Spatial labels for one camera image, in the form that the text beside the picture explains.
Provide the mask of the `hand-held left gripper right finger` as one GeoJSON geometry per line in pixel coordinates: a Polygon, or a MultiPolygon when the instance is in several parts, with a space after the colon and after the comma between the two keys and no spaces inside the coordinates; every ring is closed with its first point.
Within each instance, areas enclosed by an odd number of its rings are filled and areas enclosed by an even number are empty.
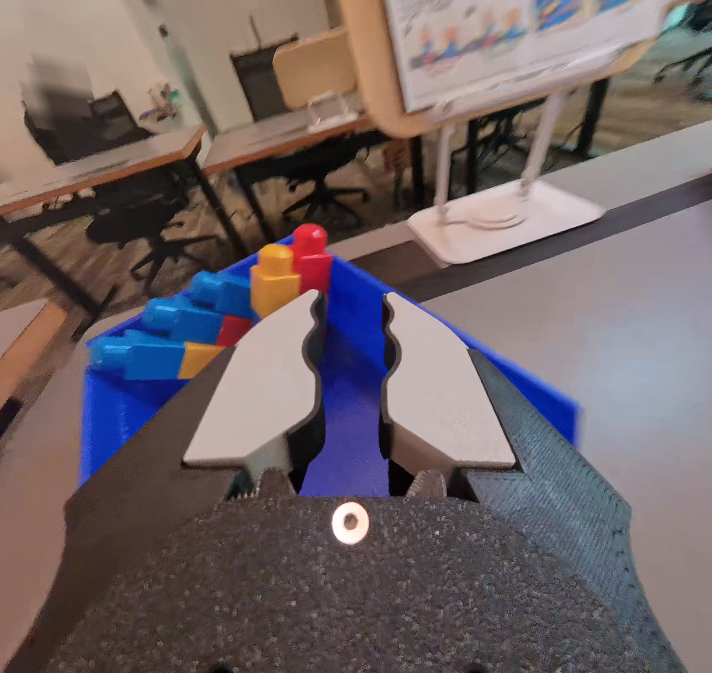
{"type": "Polygon", "coordinates": [[[382,299],[379,448],[406,472],[511,470],[516,458],[465,342],[406,298],[382,299]]]}

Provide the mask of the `wooden board document stand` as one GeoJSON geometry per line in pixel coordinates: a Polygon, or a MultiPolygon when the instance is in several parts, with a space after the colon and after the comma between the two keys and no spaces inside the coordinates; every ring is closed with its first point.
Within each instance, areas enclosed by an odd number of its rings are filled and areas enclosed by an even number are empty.
{"type": "Polygon", "coordinates": [[[345,27],[280,46],[273,71],[285,105],[307,111],[311,134],[344,126],[360,117],[352,98],[357,74],[345,27]]]}

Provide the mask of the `blue plastic bin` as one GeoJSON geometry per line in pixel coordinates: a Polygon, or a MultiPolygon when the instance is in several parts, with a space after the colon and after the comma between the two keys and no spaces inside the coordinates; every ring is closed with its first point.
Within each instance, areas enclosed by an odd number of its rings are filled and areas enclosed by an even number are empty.
{"type": "MultiPolygon", "coordinates": [[[[326,440],[309,465],[304,496],[387,496],[387,462],[378,446],[385,367],[382,296],[396,291],[334,257],[319,373],[326,440]]],[[[83,485],[188,382],[129,381],[85,370],[78,485],[83,485]]]]}

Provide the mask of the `black upright panel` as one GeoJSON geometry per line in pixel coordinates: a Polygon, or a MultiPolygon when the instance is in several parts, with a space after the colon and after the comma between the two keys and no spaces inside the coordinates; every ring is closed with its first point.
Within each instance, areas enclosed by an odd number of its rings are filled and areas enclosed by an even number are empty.
{"type": "Polygon", "coordinates": [[[253,51],[241,55],[230,55],[231,63],[255,122],[289,112],[273,68],[273,58],[280,47],[297,42],[298,39],[299,35],[293,34],[286,39],[253,51]]]}

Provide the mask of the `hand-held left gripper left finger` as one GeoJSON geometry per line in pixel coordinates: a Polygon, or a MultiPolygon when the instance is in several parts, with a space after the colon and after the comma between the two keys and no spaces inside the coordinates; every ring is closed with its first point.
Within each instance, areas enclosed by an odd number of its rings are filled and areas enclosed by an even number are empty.
{"type": "Polygon", "coordinates": [[[241,339],[182,458],[195,469],[241,469],[257,482],[278,468],[303,482],[325,445],[318,365],[326,296],[312,289],[241,339]]]}

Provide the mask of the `printed instruction sheet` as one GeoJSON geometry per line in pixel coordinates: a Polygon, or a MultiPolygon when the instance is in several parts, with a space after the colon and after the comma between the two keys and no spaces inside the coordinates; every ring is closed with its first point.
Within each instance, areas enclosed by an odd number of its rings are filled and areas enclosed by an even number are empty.
{"type": "Polygon", "coordinates": [[[384,0],[405,109],[484,108],[609,73],[666,0],[384,0]]]}

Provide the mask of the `wooden-edged desk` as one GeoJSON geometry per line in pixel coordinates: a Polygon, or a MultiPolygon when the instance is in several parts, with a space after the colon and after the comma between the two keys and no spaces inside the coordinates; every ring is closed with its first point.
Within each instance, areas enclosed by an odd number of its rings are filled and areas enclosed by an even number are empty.
{"type": "Polygon", "coordinates": [[[228,172],[234,177],[267,242],[274,242],[277,237],[256,197],[254,185],[279,178],[273,171],[276,158],[325,140],[372,131],[385,135],[387,141],[383,144],[396,141],[396,137],[377,129],[361,109],[356,121],[321,133],[311,134],[307,125],[307,111],[302,109],[221,133],[213,140],[202,166],[206,176],[228,172]]]}
{"type": "Polygon", "coordinates": [[[66,312],[48,299],[1,311],[1,406],[26,379],[58,331],[66,312]]]}
{"type": "Polygon", "coordinates": [[[50,199],[75,195],[84,189],[112,184],[121,179],[141,175],[150,170],[184,163],[198,182],[203,195],[216,215],[228,241],[239,258],[248,256],[246,245],[236,231],[221,199],[197,162],[201,139],[207,132],[203,124],[99,152],[78,161],[52,167],[49,172],[25,182],[1,184],[1,245],[10,245],[23,259],[34,266],[76,306],[88,315],[84,329],[101,318],[117,293],[111,287],[102,302],[98,302],[80,284],[67,275],[58,264],[44,254],[29,236],[47,227],[74,220],[92,211],[88,199],[75,200],[66,208],[9,222],[6,216],[23,209],[42,205],[50,199]]]}

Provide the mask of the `row of mega block towers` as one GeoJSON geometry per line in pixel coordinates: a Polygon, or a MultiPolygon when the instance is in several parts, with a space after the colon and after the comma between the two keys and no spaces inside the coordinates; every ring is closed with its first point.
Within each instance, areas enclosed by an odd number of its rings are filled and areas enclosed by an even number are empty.
{"type": "Polygon", "coordinates": [[[89,368],[124,381],[191,380],[222,349],[236,346],[257,322],[301,294],[327,294],[333,255],[326,229],[302,224],[292,238],[291,245],[264,246],[247,277],[200,271],[184,294],[150,300],[136,329],[94,339],[89,368]]]}

